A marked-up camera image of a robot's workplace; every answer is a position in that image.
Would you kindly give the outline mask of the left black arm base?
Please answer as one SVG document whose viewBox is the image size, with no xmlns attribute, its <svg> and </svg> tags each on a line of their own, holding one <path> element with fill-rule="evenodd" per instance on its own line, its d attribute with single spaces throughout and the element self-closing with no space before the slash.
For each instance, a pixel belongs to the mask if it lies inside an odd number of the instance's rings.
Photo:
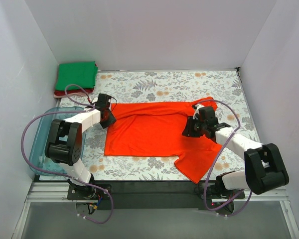
<svg viewBox="0 0 299 239">
<path fill-rule="evenodd" d="M 91 186 L 79 186 L 76 184 L 70 184 L 67 194 L 68 200 L 108 200 L 109 196 L 106 192 L 111 192 L 112 186 L 110 184 L 101 184 L 97 185 L 98 187 L 103 188 L 96 189 Z"/>
</svg>

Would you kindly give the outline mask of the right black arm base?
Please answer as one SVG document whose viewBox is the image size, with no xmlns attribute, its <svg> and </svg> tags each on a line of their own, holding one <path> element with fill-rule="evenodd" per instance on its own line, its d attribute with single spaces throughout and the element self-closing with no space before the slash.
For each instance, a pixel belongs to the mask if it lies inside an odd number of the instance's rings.
<svg viewBox="0 0 299 239">
<path fill-rule="evenodd" d="M 203 199 L 203 192 L 204 192 L 204 185 L 205 184 L 198 184 L 194 188 L 194 193 L 200 198 Z M 222 191 L 221 189 L 218 189 L 215 184 L 212 184 L 207 187 L 206 191 L 206 199 L 230 199 L 233 196 L 237 195 L 239 193 L 239 190 L 225 190 Z"/>
</svg>

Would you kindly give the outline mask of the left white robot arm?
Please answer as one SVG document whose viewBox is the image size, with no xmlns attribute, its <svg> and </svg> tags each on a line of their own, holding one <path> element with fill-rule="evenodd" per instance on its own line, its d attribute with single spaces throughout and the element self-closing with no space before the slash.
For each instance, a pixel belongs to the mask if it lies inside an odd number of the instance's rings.
<svg viewBox="0 0 299 239">
<path fill-rule="evenodd" d="M 92 174 L 81 159 L 82 135 L 96 124 L 107 128 L 116 122 L 111 111 L 113 99 L 109 95 L 99 94 L 97 101 L 83 112 L 63 120 L 55 119 L 50 126 L 45 156 L 59 164 L 70 181 L 80 186 L 79 193 L 85 199 L 95 196 L 96 187 L 90 183 Z"/>
</svg>

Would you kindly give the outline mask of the orange t-shirt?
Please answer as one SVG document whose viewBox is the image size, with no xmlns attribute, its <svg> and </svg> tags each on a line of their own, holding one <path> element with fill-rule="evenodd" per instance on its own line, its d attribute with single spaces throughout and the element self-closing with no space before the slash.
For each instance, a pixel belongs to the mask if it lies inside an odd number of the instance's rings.
<svg viewBox="0 0 299 239">
<path fill-rule="evenodd" d="M 116 122 L 108 127 L 105 156 L 178 156 L 179 172 L 198 183 L 212 166 L 221 145 L 206 137 L 182 135 L 194 102 L 117 104 Z"/>
</svg>

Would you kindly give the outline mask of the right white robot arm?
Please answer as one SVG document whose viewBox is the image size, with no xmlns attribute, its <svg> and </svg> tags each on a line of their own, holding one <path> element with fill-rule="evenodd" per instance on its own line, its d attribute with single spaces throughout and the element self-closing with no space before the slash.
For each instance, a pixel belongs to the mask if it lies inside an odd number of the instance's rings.
<svg viewBox="0 0 299 239">
<path fill-rule="evenodd" d="M 289 175 L 278 147 L 261 144 L 236 133 L 227 123 L 219 123 L 212 107 L 197 104 L 188 117 L 183 135 L 212 140 L 244 160 L 244 171 L 232 171 L 216 177 L 212 189 L 221 198 L 234 190 L 251 190 L 260 195 L 289 183 Z"/>
</svg>

